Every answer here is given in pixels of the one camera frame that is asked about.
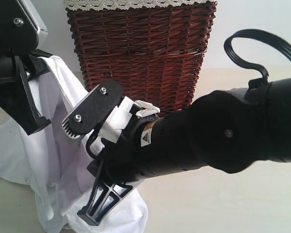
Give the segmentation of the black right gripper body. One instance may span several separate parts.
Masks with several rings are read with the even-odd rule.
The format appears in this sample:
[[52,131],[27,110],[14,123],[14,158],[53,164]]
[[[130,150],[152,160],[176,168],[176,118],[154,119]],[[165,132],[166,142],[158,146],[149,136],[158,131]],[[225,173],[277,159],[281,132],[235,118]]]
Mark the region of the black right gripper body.
[[92,134],[86,151],[94,158],[87,170],[105,183],[133,183],[140,175],[133,159],[141,145],[150,144],[150,130],[144,127],[158,119],[157,111],[133,106],[129,112],[112,112],[100,131]]

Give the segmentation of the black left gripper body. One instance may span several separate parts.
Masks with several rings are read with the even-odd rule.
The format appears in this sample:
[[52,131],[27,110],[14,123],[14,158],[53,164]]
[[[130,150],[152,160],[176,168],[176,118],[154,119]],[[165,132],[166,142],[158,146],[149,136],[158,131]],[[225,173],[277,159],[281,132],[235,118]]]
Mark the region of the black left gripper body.
[[29,81],[50,72],[42,59],[52,54],[36,49],[16,56],[11,51],[0,57],[0,108],[6,112],[36,112]]

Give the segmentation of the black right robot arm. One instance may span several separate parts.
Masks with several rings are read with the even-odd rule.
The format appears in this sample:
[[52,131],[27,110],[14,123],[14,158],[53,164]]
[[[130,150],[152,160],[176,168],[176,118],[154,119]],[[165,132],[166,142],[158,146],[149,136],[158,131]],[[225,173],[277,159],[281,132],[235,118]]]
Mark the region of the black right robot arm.
[[291,163],[291,78],[256,88],[213,91],[190,107],[143,118],[131,110],[112,142],[100,130],[103,149],[88,170],[95,177],[78,216],[98,226],[144,179],[204,166],[228,174],[256,161]]

